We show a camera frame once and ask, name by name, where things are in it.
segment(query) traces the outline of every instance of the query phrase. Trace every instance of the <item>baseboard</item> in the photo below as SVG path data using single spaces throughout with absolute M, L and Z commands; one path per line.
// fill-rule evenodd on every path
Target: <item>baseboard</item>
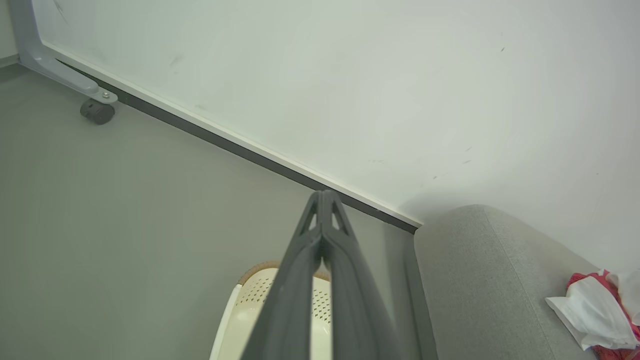
M 274 170 L 314 190 L 335 190 L 341 194 L 341 199 L 344 204 L 359 209 L 389 224 L 398 226 L 401 229 L 414 233 L 416 228 L 422 225 L 416 219 L 400 213 L 398 210 L 376 200 L 370 195 L 340 184 L 328 176 L 322 175 L 305 165 L 290 160 L 271 149 L 257 144 L 209 119 L 205 119 L 188 109 L 163 99 L 53 44 L 48 42 L 43 43 L 54 51 L 57 59 L 100 81 L 102 83 L 101 86 L 117 94 L 121 102 L 148 113 L 159 120 L 181 128 L 188 133 L 203 138 L 214 145 L 218 145 L 252 162 L 258 163 L 263 167 Z
M 0 59 L 0 69 L 5 67 L 5 66 L 9 66 L 9 65 L 13 65 L 15 63 L 18 63 L 18 59 L 19 59 L 18 54 L 1 58 Z

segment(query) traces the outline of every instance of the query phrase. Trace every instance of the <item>gray fabric sofa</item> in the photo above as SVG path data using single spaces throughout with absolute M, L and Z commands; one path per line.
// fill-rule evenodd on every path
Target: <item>gray fabric sofa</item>
M 407 274 L 424 360 L 596 359 L 545 303 L 566 293 L 572 273 L 597 271 L 586 260 L 480 205 L 449 212 L 414 240 L 418 269 Z

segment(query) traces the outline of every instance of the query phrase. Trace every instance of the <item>caster wheel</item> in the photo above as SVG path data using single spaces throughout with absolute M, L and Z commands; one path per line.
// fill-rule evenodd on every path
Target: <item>caster wheel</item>
M 80 114 L 97 125 L 104 125 L 111 121 L 116 111 L 113 106 L 88 99 L 80 107 Z

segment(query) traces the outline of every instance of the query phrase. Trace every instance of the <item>red fabric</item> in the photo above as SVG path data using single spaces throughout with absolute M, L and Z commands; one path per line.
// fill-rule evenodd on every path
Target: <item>red fabric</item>
M 573 284 L 574 282 L 578 280 L 582 280 L 585 277 L 591 276 L 595 278 L 602 286 L 604 286 L 605 289 L 609 290 L 611 295 L 613 295 L 613 297 L 616 298 L 616 300 L 620 304 L 620 294 L 618 294 L 618 288 L 607 282 L 607 274 L 609 274 L 607 270 L 604 270 L 603 275 L 598 275 L 598 273 L 596 272 L 592 272 L 591 274 L 588 274 L 588 275 L 575 273 L 571 276 L 571 279 L 569 280 L 569 283 L 566 285 L 566 287 L 569 288 L 569 285 Z M 631 322 L 631 319 L 629 318 L 629 315 L 625 311 L 625 308 L 622 306 L 622 304 L 620 304 L 620 307 L 622 308 L 622 312 L 627 317 L 627 321 L 629 321 L 629 326 L 631 326 L 631 329 L 633 330 L 634 335 L 636 336 L 636 339 L 640 340 L 640 327 L 634 325 Z M 627 356 L 629 356 L 633 352 L 633 350 L 611 350 L 609 348 L 605 348 L 601 346 L 594 346 L 591 348 L 596 354 L 598 354 L 598 357 L 600 358 L 600 360 L 627 360 Z M 634 356 L 632 360 L 640 360 L 640 353 Z

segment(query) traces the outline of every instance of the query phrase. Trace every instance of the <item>white wall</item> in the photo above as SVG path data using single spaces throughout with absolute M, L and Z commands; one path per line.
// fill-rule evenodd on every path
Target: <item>white wall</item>
M 50 43 L 409 217 L 640 258 L 637 1 L 57 2 Z
M 16 55 L 13 39 L 11 15 L 9 15 L 9 0 L 0 0 L 0 59 Z

